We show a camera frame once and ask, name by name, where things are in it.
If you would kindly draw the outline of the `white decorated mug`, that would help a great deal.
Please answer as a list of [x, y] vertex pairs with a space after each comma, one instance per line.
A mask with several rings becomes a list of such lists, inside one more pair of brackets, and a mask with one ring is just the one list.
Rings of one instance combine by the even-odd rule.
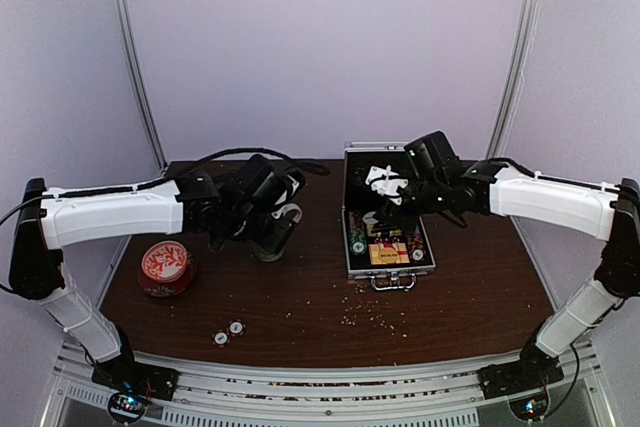
[[279, 260], [302, 216], [302, 209], [295, 203], [285, 204], [274, 214], [268, 214], [266, 230], [253, 241], [253, 254], [257, 259], [265, 263]]

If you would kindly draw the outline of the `white dealer button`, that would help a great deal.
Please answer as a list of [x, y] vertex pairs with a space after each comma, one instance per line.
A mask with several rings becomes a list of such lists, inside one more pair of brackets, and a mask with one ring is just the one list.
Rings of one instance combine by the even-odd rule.
[[367, 225], [374, 225], [377, 223], [377, 219], [375, 218], [375, 212], [371, 211], [363, 215], [363, 222]]

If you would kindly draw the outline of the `aluminium poker case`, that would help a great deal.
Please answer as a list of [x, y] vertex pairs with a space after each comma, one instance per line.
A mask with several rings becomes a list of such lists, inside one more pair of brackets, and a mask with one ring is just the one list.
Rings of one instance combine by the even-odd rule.
[[386, 167], [409, 179], [414, 178], [410, 161], [401, 143], [362, 142], [354, 141], [345, 144], [344, 149], [344, 182], [342, 200], [342, 231], [345, 245], [347, 278], [351, 281], [368, 282], [377, 292], [409, 291], [417, 284], [417, 278], [428, 275], [435, 270], [436, 263], [424, 223], [418, 217], [418, 226], [424, 237], [426, 256], [423, 261], [415, 262], [410, 259], [409, 264], [372, 265], [368, 246], [382, 243], [383, 238], [391, 239], [392, 243], [405, 243], [407, 235], [401, 230], [378, 222], [374, 225], [364, 223], [367, 246], [361, 255], [354, 255], [349, 248], [348, 214], [357, 211], [363, 215], [379, 209], [386, 198], [377, 195], [365, 185], [365, 178], [371, 166]]

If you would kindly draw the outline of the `poker chip white centre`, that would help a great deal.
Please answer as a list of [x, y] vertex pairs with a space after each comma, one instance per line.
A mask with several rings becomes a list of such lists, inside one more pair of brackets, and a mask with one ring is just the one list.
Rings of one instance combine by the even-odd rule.
[[245, 330], [245, 324], [240, 320], [233, 320], [229, 323], [228, 332], [232, 337], [243, 335]]

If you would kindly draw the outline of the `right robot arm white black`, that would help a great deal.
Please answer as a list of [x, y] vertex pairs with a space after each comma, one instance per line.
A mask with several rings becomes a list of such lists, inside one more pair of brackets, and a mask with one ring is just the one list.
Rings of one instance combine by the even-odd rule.
[[506, 157], [463, 160], [445, 134], [405, 145], [413, 174], [372, 167], [366, 185], [385, 198], [378, 219], [401, 226], [411, 216], [439, 214], [463, 226], [465, 213], [521, 217], [582, 232], [604, 242], [598, 267], [527, 341], [512, 377], [535, 387], [560, 354], [608, 313], [639, 294], [639, 185], [629, 178], [600, 184], [550, 177]]

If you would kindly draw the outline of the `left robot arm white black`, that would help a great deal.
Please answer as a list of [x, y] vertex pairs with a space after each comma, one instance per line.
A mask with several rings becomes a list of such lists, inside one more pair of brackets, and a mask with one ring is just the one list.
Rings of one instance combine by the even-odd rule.
[[5, 290], [38, 302], [99, 371], [133, 391], [143, 383], [143, 368], [124, 331], [75, 285], [64, 247], [138, 234], [205, 233], [214, 251], [228, 241], [250, 242], [264, 260], [276, 260], [302, 216], [293, 199], [304, 185], [301, 168], [278, 173], [260, 154], [221, 181], [188, 170], [146, 184], [72, 191], [32, 179], [11, 212], [17, 222]]

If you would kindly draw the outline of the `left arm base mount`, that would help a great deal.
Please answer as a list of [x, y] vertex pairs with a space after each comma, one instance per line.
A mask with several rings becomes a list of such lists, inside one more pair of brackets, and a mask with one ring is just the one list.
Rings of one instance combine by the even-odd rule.
[[94, 367], [93, 383], [109, 387], [113, 393], [107, 400], [107, 413], [113, 421], [130, 425], [140, 421], [154, 400], [173, 399], [179, 372], [172, 368], [137, 363], [133, 374], [126, 380], [117, 380], [102, 367]]

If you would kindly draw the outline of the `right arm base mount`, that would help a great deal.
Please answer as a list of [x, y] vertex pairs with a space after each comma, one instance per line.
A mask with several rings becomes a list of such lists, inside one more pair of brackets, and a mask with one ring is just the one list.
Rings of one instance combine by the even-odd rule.
[[564, 379], [561, 367], [533, 361], [513, 361], [481, 368], [478, 381], [485, 400], [505, 397], [511, 413], [521, 421], [542, 421], [551, 410], [551, 384]]

